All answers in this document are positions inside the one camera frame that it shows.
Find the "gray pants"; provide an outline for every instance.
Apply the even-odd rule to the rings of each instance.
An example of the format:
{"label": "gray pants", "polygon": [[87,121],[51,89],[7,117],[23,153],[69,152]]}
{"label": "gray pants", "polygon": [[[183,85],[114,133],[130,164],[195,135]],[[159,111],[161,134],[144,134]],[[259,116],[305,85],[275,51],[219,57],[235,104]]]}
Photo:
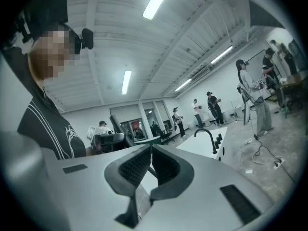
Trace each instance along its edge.
{"label": "gray pants", "polygon": [[255,105],[257,112],[257,136],[262,136],[265,131],[268,131],[272,128],[271,126],[271,117],[270,117],[270,108],[264,102]]}
{"label": "gray pants", "polygon": [[202,120],[201,120],[201,117],[199,114],[197,115],[194,115],[198,121],[198,128],[203,128],[203,125],[202,125]]}

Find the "office chair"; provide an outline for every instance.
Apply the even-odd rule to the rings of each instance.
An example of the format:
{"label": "office chair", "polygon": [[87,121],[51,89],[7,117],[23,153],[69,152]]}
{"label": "office chair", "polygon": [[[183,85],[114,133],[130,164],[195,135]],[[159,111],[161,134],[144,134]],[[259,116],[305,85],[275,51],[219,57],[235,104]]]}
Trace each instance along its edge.
{"label": "office chair", "polygon": [[172,134],[171,132],[168,132],[167,134],[164,134],[159,126],[155,126],[155,131],[156,131],[157,134],[159,134],[161,140],[165,140],[165,141],[163,141],[163,143],[166,142],[166,144],[168,144],[169,140],[173,140],[174,141],[173,138],[169,137]]}

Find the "fluorescent light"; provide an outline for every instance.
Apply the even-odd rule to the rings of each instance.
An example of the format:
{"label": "fluorescent light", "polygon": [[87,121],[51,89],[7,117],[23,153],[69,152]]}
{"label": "fluorescent light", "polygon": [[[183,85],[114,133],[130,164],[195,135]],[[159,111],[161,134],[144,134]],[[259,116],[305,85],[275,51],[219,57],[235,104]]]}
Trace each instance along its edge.
{"label": "fluorescent light", "polygon": [[122,95],[125,95],[127,93],[130,75],[131,71],[125,71],[122,85]]}
{"label": "fluorescent light", "polygon": [[231,45],[229,48],[227,48],[222,54],[220,54],[218,57],[216,57],[214,60],[211,61],[211,64],[217,62],[220,58],[222,58],[225,54],[227,54],[229,51],[233,49],[233,46]]}
{"label": "fluorescent light", "polygon": [[164,0],[150,0],[143,13],[143,17],[152,20],[159,6]]}
{"label": "fluorescent light", "polygon": [[184,82],[184,84],[180,85],[180,87],[178,87],[175,91],[180,90],[183,86],[187,85],[189,82],[191,82],[192,79],[188,79]]}

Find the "white shirt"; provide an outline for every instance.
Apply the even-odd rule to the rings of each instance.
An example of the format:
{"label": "white shirt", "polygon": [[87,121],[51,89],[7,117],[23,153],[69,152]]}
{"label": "white shirt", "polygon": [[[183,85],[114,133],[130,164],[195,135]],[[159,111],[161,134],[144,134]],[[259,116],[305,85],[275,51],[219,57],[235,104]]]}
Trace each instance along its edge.
{"label": "white shirt", "polygon": [[108,134],[109,131],[111,131],[111,133],[113,133],[112,130],[108,127],[99,127],[99,129],[100,130],[98,130],[96,132],[96,134]]}
{"label": "white shirt", "polygon": [[174,112],[174,117],[176,118],[177,124],[179,124],[182,121],[182,118],[179,116],[178,112]]}
{"label": "white shirt", "polygon": [[197,107],[196,109],[193,109],[193,112],[195,115],[198,115],[200,112],[199,105],[197,103],[192,103],[192,107]]}
{"label": "white shirt", "polygon": [[275,47],[277,48],[278,52],[279,52],[279,55],[282,57],[282,58],[285,58],[286,56],[286,53],[283,52],[282,50],[282,47],[280,46],[280,44],[275,44]]}

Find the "faucet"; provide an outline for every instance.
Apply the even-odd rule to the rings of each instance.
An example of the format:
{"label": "faucet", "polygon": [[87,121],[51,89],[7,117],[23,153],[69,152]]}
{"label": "faucet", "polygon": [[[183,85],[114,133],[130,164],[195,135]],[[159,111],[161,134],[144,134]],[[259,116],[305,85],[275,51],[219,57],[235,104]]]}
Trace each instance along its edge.
{"label": "faucet", "polygon": [[194,136],[195,136],[195,137],[196,137],[196,135],[197,135],[197,133],[198,133],[199,131],[205,131],[205,132],[207,132],[207,133],[210,135],[211,141],[212,141],[212,146],[213,146],[213,154],[216,154],[217,151],[216,151],[216,148],[215,148],[215,144],[214,144],[214,140],[213,140],[213,136],[212,136],[211,132],[210,132],[209,130],[205,129],[205,128],[199,128],[199,129],[197,129],[197,131],[194,133]]}

